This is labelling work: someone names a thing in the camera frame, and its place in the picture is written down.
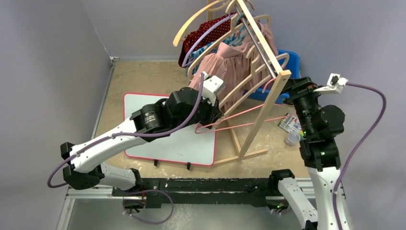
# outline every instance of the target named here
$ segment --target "wooden table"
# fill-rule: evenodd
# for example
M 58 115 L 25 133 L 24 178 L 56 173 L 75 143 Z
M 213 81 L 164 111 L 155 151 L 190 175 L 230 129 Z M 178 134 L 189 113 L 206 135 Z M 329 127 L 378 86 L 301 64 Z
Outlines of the wooden table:
M 114 128 L 123 121 L 123 96 L 126 92 L 144 92 L 170 94 L 188 84 L 185 69 L 180 68 L 177 62 L 144 62 L 120 61 L 117 63 L 111 84 L 107 93 L 105 105 L 100 117 L 96 136 Z M 259 101 L 246 100 L 235 111 L 240 112 L 261 104 Z M 253 122 L 259 110 L 241 115 L 232 120 L 233 125 Z M 269 118 L 294 113 L 294 109 L 282 105 L 275 106 Z M 248 178 L 269 177 L 272 170 L 291 169 L 296 177 L 309 177 L 300 157 L 299 147 L 290 147 L 284 144 L 283 139 L 287 133 L 280 129 L 278 121 L 265 122 L 255 137 L 248 152 L 269 148 L 265 155 L 244 159 L 243 161 L 230 161 L 216 166 L 195 166 L 186 169 L 185 164 L 160 161 L 158 167 L 151 160 L 134 160 L 120 153 L 107 163 L 120 168 L 135 168 L 141 177 L 168 177 L 168 178 Z M 236 129 L 239 141 L 242 143 L 248 135 L 249 126 Z M 220 131 L 217 133 L 215 160 L 235 156 L 236 149 L 230 133 Z

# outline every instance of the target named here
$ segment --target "fabric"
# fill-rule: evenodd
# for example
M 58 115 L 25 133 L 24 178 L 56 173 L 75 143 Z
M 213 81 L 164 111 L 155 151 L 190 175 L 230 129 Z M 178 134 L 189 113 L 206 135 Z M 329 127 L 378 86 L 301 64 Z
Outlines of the fabric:
M 237 36 L 235 34 L 233 34 L 232 36 L 229 36 L 228 38 L 226 38 L 223 42 L 226 43 L 227 45 L 230 44 L 232 41 L 234 41 L 237 38 Z M 189 71 L 189 67 L 191 65 L 191 62 L 193 62 L 196 58 L 198 58 L 200 56 L 200 54 L 202 54 L 205 50 L 207 50 L 208 47 L 210 47 L 214 42 L 210 42 L 209 44 L 201 47 L 200 49 L 194 51 L 191 53 L 191 55 L 189 56 L 189 60 L 188 63 L 190 63 L 189 65 L 186 66 L 186 76 L 188 75 L 188 71 Z M 214 48 L 212 51 L 210 51 L 210 53 L 217 53 L 217 47 Z M 195 74 L 197 69 L 199 68 L 200 63 L 197 64 L 195 66 L 195 68 L 192 71 L 192 74 Z
M 212 27 L 214 24 L 217 22 L 221 21 L 223 18 L 226 18 L 228 16 L 224 15 L 223 17 L 213 19 L 211 21 L 205 22 L 199 26 L 199 29 L 191 32 L 183 41 L 182 45 L 182 51 L 180 52 L 178 64 L 180 67 L 182 67 L 183 60 L 185 59 L 186 54 L 188 53 L 189 49 L 193 46 L 193 44 L 206 32 L 210 27 Z M 230 31 L 230 20 L 227 20 L 226 22 L 222 23 L 218 27 L 216 27 L 213 31 L 211 31 L 194 49 L 198 50 L 202 46 L 209 44 L 210 42 L 214 42 L 217 39 L 219 39 L 221 36 L 223 36 L 225 33 Z
M 275 39 L 273 37 L 271 29 L 267 25 L 257 23 L 261 29 L 262 34 L 265 37 L 268 45 L 271 47 L 274 55 L 278 55 Z M 250 63 L 257 55 L 258 51 L 255 49 L 250 58 L 246 58 L 246 53 L 254 45 L 250 36 L 245 36 L 242 45 L 229 46 L 226 43 L 220 43 L 217 53 L 212 53 L 203 58 L 199 68 L 193 76 L 189 87 L 198 89 L 200 80 L 200 73 L 206 71 L 209 75 L 216 75 L 226 83 L 226 88 L 220 93 L 219 100 L 223 100 L 245 77 L 250 74 Z M 258 62 L 259 67 L 264 62 L 260 58 Z M 269 71 L 265 69 L 257 76 L 252 78 L 242 89 L 236 92 L 230 100 L 224 105 L 223 110 L 229 109 L 238 99 L 243 95 L 244 90 L 249 90 L 255 86 L 258 82 L 269 75 Z

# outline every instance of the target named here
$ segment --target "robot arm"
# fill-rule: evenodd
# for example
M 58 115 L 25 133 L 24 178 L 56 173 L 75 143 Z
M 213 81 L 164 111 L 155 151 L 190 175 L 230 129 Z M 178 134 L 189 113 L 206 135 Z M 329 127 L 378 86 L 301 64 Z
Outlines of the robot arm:
M 297 186 L 294 175 L 288 171 L 273 171 L 274 187 L 286 198 L 304 230 L 337 230 L 333 209 L 333 187 L 340 175 L 340 158 L 334 137 L 344 131 L 344 113 L 334 105 L 321 107 L 321 94 L 341 93 L 347 79 L 331 74 L 325 87 L 315 85 L 309 77 L 289 79 L 283 92 L 294 105 L 304 139 L 300 141 L 300 154 L 310 174 L 315 190 L 317 211 Z M 349 230 L 345 213 L 345 195 L 341 185 L 337 191 L 338 214 L 344 230 Z
M 224 82 L 203 72 L 203 93 L 197 111 L 185 125 L 201 123 L 208 125 L 222 116 L 218 108 L 217 95 L 225 87 Z M 143 145 L 163 133 L 179 126 L 191 113 L 198 96 L 198 91 L 184 87 L 171 93 L 168 99 L 158 100 L 155 104 L 147 104 L 134 112 L 129 118 L 112 130 L 86 143 L 61 145 L 61 155 L 65 160 L 77 155 L 63 169 L 65 182 L 75 189 L 87 189 L 97 184 L 110 185 L 128 190 L 142 183 L 138 170 L 119 169 L 112 167 L 105 160 L 131 147 Z M 125 134 L 157 134 L 155 137 L 136 137 Z M 83 153 L 77 153 L 86 146 L 93 145 Z

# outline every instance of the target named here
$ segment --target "whiteboard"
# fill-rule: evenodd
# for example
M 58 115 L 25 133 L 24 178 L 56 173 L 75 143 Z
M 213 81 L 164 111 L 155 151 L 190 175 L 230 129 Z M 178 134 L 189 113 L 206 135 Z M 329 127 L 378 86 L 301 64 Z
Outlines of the whiteboard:
M 124 95 L 124 119 L 146 104 L 154 104 L 167 95 L 127 93 Z M 215 132 L 195 134 L 188 126 L 166 138 L 158 138 L 125 151 L 128 157 L 211 166 L 215 155 Z

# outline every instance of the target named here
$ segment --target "small box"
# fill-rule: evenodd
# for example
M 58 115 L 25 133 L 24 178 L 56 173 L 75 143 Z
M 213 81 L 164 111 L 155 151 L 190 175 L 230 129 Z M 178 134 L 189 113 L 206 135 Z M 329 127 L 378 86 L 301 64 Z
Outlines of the small box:
M 303 135 L 302 127 L 300 126 L 299 119 L 295 115 L 292 115 L 290 113 L 287 113 L 285 116 L 288 116 L 288 117 L 285 117 L 284 119 L 282 119 L 279 122 L 279 124 L 278 124 L 279 127 L 281 129 L 285 130 L 287 133 L 289 133 L 290 131 L 296 131 L 296 132 L 300 133 L 300 135 L 303 138 L 304 135 Z

